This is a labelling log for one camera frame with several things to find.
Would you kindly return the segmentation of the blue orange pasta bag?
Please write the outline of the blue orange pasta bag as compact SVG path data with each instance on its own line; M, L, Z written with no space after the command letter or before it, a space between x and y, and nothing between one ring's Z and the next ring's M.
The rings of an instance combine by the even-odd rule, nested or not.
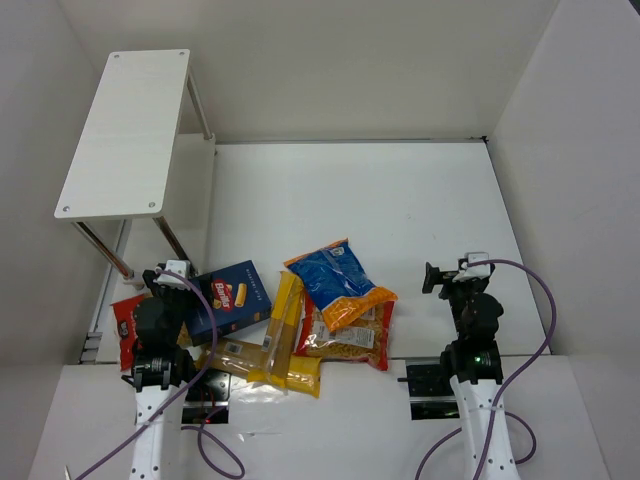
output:
M302 280L330 332L351 325L375 306L398 300L394 292L369 279L348 238L285 261L284 266Z

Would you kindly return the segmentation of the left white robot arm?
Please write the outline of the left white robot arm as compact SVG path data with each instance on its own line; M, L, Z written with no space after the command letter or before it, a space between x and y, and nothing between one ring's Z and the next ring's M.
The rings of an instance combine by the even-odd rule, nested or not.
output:
M196 369L178 339L196 296L172 276L146 270L142 278L151 295L133 309L136 437L130 477L182 479L179 438L185 386L196 376Z

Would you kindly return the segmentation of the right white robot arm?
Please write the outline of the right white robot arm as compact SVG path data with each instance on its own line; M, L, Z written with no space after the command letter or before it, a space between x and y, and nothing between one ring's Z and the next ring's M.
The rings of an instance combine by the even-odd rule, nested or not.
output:
M457 338L445 347L440 362L454 393L464 440L465 477L517 479L506 413L497 398L503 383L495 340L502 305L485 289L494 268L485 252L466 254L458 268L442 271L426 265L422 291L442 287L439 298L449 303Z

